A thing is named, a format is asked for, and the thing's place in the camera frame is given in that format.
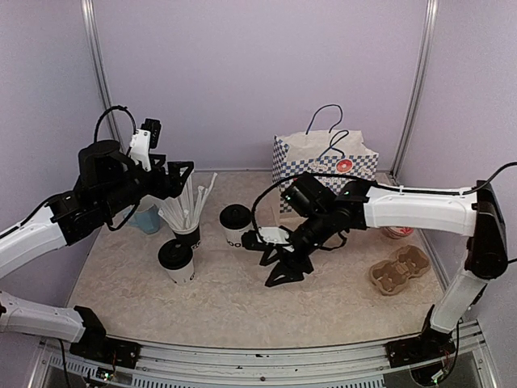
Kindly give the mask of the white paper coffee cup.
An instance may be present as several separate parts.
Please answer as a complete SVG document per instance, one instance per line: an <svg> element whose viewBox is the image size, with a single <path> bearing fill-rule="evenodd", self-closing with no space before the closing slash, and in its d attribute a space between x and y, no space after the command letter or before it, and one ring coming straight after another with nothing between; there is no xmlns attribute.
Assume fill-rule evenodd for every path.
<svg viewBox="0 0 517 388"><path fill-rule="evenodd" d="M242 235L252 228L251 221L222 224L225 241L231 248L242 248Z"/></svg>

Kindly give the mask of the black plastic cup lid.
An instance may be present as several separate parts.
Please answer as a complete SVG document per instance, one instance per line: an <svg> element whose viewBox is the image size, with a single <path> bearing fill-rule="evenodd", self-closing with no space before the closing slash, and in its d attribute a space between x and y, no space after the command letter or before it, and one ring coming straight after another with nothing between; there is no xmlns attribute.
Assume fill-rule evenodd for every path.
<svg viewBox="0 0 517 388"><path fill-rule="evenodd" d="M228 205L221 211L219 220L229 230L240 230L251 223L251 211L241 204Z"/></svg>

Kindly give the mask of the brown cardboard cup carrier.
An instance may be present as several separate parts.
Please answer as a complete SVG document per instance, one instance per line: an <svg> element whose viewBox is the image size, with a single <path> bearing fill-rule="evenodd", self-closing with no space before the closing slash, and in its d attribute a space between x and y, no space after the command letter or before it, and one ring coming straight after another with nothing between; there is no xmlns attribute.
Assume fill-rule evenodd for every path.
<svg viewBox="0 0 517 388"><path fill-rule="evenodd" d="M406 245L395 250L388 259L368 270L371 284L385 296L394 296L408 287L410 280L431 269L431 261L419 247Z"/></svg>

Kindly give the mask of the checkered paper takeout bag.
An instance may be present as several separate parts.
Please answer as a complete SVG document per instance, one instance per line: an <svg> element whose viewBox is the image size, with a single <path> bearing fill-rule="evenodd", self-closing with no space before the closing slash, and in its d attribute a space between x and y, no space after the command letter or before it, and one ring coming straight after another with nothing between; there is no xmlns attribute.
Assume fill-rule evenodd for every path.
<svg viewBox="0 0 517 388"><path fill-rule="evenodd" d="M341 129L340 121L329 129L313 129L316 118L312 117L306 130L290 135L276 135L273 142L272 182L302 172L326 173L320 181L338 192L346 179L333 177L351 175L362 179L374 179L379 153L364 144L359 130Z"/></svg>

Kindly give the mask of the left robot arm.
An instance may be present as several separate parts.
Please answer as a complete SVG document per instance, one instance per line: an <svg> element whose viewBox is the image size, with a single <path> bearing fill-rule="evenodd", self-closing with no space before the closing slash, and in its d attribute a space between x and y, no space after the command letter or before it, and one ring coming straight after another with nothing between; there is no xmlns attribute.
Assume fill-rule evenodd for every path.
<svg viewBox="0 0 517 388"><path fill-rule="evenodd" d="M168 162L151 155L145 167L120 150L115 140L97 141L78 153L78 180L70 191L43 200L23 221L1 234L1 274L6 276L34 259L70 247L106 226L146 196L178 197L194 163ZM90 308L58 308L1 295L1 330L40 335L81 344L95 359L107 358L113 343Z"/></svg>

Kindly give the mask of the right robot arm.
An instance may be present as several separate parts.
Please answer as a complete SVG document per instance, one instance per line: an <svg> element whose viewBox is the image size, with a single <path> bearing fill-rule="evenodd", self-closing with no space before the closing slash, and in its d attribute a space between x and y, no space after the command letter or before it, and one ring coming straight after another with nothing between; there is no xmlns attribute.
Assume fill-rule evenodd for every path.
<svg viewBox="0 0 517 388"><path fill-rule="evenodd" d="M343 188L333 192L320 182L321 177L320 173L303 172L288 178L290 186L281 196L305 219L294 231L254 225L242 237L246 249L263 252L263 266L275 265L265 285L303 280L313 271L312 253L328 251L326 242L331 237L344 238L351 230L400 226L465 236L463 267L431 308L421 335L413 342L418 357L433 357L461 316L510 263L506 225L490 182L439 190L385 186L349 175Z"/></svg>

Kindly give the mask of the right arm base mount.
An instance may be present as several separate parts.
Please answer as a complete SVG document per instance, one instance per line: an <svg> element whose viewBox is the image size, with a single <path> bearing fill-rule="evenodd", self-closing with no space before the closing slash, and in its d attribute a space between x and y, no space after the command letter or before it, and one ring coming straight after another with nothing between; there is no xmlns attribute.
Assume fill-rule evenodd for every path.
<svg viewBox="0 0 517 388"><path fill-rule="evenodd" d="M389 341L385 345L391 368L433 360L456 351L451 332L445 334L431 328L431 313L434 307L429 309L418 335Z"/></svg>

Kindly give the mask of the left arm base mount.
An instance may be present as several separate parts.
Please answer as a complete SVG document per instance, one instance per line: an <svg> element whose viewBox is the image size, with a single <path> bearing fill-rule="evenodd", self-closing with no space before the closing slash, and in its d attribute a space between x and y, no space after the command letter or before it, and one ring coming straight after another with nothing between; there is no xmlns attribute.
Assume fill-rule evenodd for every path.
<svg viewBox="0 0 517 388"><path fill-rule="evenodd" d="M75 306L74 310L79 313L85 331L78 341L69 346L71 354L115 367L136 368L141 350L138 343L108 337L92 309Z"/></svg>

